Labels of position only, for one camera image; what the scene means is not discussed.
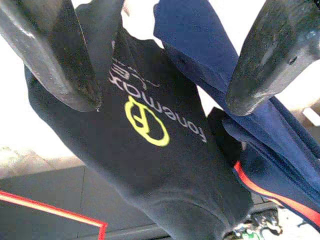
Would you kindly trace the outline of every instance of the red line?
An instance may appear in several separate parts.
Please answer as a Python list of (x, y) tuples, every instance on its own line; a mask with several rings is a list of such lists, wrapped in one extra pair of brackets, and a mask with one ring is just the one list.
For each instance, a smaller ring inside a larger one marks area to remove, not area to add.
[(258, 185), (256, 185), (254, 182), (252, 182), (247, 175), (245, 174), (244, 170), (241, 167), (241, 163), (238, 161), (235, 166), (234, 169), (236, 170), (236, 172), (238, 173), (239, 178), (241, 179), (241, 181), (250, 189), (252, 189), (253, 191), (271, 197), (271, 198), (275, 198), (279, 201), (281, 201), (282, 203), (286, 204), (287, 206), (291, 207), (292, 209), (296, 210), (297, 212), (301, 213), (302, 215), (306, 216), (308, 219), (310, 219), (313, 223), (315, 223), (318, 227), (320, 227), (320, 213), (316, 212), (315, 210), (299, 203), (296, 202), (290, 198), (275, 194), (273, 192), (267, 191), (261, 187), (259, 187)]
[(99, 236), (98, 236), (98, 240), (104, 240), (105, 239), (105, 232), (106, 232), (106, 228), (108, 226), (108, 224), (106, 222), (94, 219), (94, 218), (90, 218), (78, 213), (74, 213), (71, 211), (67, 211), (64, 210), (62, 208), (58, 208), (55, 206), (51, 206), (39, 201), (34, 201), (22, 196), (18, 196), (18, 195), (14, 195), (5, 191), (0, 191), (0, 200), (8, 202), (8, 203), (12, 203), (12, 204), (16, 204), (16, 205), (20, 205), (20, 206), (24, 206), (24, 207), (28, 207), (28, 208), (32, 208), (32, 209), (36, 209), (42, 212), (46, 212), (49, 214), (54, 214), (63, 218), (67, 218), (67, 219), (71, 219), (71, 220), (75, 220), (81, 223), (85, 223), (85, 224), (89, 224), (92, 226), (96, 226), (99, 228)]

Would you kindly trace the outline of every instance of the yellow logo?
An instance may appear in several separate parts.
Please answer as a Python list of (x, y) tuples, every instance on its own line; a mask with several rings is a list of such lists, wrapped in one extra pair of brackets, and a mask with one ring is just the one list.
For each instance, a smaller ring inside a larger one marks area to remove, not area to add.
[[(132, 96), (129, 96), (128, 98), (129, 98), (129, 101), (124, 105), (124, 110), (125, 110), (125, 115), (128, 118), (129, 122), (132, 124), (133, 128), (142, 137), (144, 137), (149, 143), (159, 147), (167, 146), (169, 144), (170, 137), (163, 122), (147, 106), (137, 102), (136, 100), (134, 100)], [(137, 106), (139, 108), (140, 117), (136, 115), (132, 115), (132, 108), (134, 106)], [(150, 128), (149, 128), (149, 124), (146, 116), (146, 111), (148, 111), (148, 113), (150, 113), (161, 126), (161, 129), (163, 131), (162, 139), (154, 139), (150, 137), (149, 135)]]

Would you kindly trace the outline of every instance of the black t-shirt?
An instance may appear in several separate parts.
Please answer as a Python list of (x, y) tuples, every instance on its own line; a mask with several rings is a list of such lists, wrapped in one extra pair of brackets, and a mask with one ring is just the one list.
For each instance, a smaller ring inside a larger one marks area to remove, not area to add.
[[(121, 24), (115, 28), (119, 16), (99, 18), (94, 4), (81, 6), (78, 15), (102, 85), (102, 106), (75, 111), (26, 69), (33, 109), (174, 239), (220, 238), (246, 215), (250, 198), (217, 148), (195, 84), (153, 40), (138, 40)], [(116, 37), (99, 31), (110, 19)]]

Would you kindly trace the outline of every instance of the hanging shirt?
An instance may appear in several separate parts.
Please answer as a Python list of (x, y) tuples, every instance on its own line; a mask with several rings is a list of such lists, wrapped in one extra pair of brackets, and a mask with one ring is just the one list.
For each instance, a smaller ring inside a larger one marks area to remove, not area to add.
[(227, 132), (249, 143), (235, 165), (241, 182), (251, 191), (277, 199), (319, 231), (320, 147), (316, 141), (275, 97), (248, 116), (228, 111), (226, 91), (238, 55), (207, 0), (160, 0), (154, 13), (154, 34), (163, 41), (170, 59), (229, 115), (224, 122)]
[(77, 9), (102, 87), (100, 109), (69, 108), (26, 68), (30, 104), (75, 155), (175, 240), (221, 239), (247, 215), (250, 194), (216, 145), (196, 85), (153, 40), (123, 29), (121, 6), (96, 0)]

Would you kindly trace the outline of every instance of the white light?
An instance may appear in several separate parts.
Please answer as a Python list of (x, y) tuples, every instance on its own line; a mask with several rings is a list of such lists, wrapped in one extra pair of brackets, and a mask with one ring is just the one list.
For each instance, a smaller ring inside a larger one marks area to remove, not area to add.
[(320, 116), (310, 107), (303, 110), (303, 115), (305, 115), (306, 118), (309, 119), (316, 127), (320, 126)]

